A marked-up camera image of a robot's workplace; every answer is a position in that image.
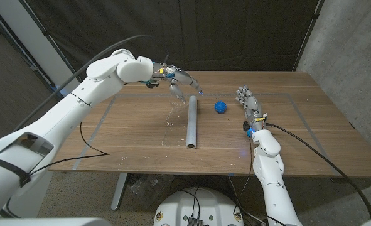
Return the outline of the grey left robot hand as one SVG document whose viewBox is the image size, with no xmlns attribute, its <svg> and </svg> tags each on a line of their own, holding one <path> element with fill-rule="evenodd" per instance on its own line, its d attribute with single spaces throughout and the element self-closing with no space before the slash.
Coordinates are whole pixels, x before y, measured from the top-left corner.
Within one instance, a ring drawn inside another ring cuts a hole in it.
<svg viewBox="0 0 371 226">
<path fill-rule="evenodd" d="M 170 83 L 169 91 L 184 104 L 186 103 L 186 99 L 184 98 L 184 95 L 178 86 L 179 84 L 189 85 L 190 87 L 196 89 L 200 95 L 203 95 L 203 91 L 199 86 L 199 83 L 188 72 L 174 65 L 153 62 L 153 74 L 146 82 L 146 86 L 150 89 L 158 87 L 159 82 L 162 80 Z"/>
</svg>

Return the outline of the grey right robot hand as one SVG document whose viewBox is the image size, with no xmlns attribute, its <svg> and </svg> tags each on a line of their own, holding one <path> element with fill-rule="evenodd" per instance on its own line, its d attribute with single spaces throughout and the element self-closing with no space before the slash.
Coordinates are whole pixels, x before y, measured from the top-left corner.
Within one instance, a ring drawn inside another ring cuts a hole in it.
<svg viewBox="0 0 371 226">
<path fill-rule="evenodd" d="M 253 133 L 265 129 L 267 114 L 263 113 L 260 103 L 248 86 L 239 87 L 236 93 L 236 100 L 245 110 L 243 130 L 248 137 L 252 137 Z"/>
</svg>

